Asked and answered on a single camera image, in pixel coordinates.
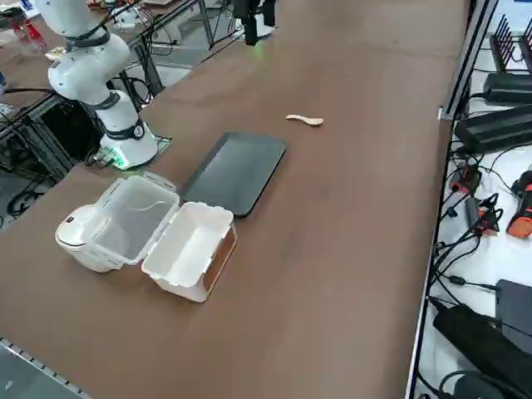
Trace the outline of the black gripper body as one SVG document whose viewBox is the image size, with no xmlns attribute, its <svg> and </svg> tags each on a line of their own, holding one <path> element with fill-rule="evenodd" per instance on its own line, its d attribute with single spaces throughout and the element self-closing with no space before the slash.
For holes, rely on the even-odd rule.
<svg viewBox="0 0 532 399">
<path fill-rule="evenodd" d="M 238 19 L 254 16 L 259 8 L 260 0 L 233 0 L 233 13 Z"/>
</svg>

